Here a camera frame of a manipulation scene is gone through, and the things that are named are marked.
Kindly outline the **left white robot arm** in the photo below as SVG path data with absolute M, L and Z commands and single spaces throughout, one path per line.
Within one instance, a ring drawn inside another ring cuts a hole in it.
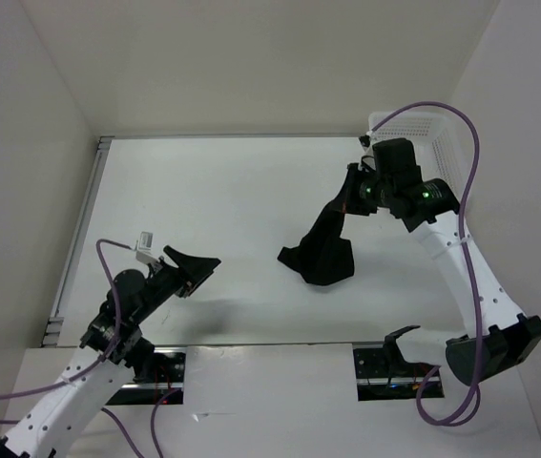
M 165 246 L 156 259 L 137 251 L 149 271 L 123 270 L 108 277 L 110 289 L 57 380 L 12 393 L 39 396 L 20 420 L 0 436 L 0 457 L 64 457 L 107 402 L 130 381 L 155 369 L 155 346 L 141 324 L 171 297 L 191 296 L 215 271 L 217 258 L 183 254 Z

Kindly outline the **black skirt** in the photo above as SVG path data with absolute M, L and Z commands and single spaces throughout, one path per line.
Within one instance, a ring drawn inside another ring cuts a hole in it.
M 330 286 L 353 277 L 352 244 L 342 238 L 344 220 L 337 200 L 331 200 L 297 246 L 281 249 L 278 261 L 315 286 Z

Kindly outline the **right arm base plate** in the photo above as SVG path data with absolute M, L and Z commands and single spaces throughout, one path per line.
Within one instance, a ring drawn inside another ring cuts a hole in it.
M 406 363 L 395 368 L 380 344 L 352 349 L 359 402 L 415 399 L 432 366 Z

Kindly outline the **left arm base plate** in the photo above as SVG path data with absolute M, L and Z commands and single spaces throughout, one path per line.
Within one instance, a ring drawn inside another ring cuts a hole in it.
M 185 346 L 157 347 L 148 363 L 121 387 L 107 406 L 182 405 L 187 349 Z

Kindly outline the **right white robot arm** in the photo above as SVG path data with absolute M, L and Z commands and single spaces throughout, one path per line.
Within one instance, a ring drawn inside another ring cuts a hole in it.
M 523 363 L 541 341 L 541 318 L 510 298 L 460 218 L 463 203 L 439 177 L 424 179 L 411 141 L 378 142 L 347 167 L 338 211 L 369 216 L 386 209 L 435 262 L 466 333 L 446 343 L 447 365 L 464 385 Z

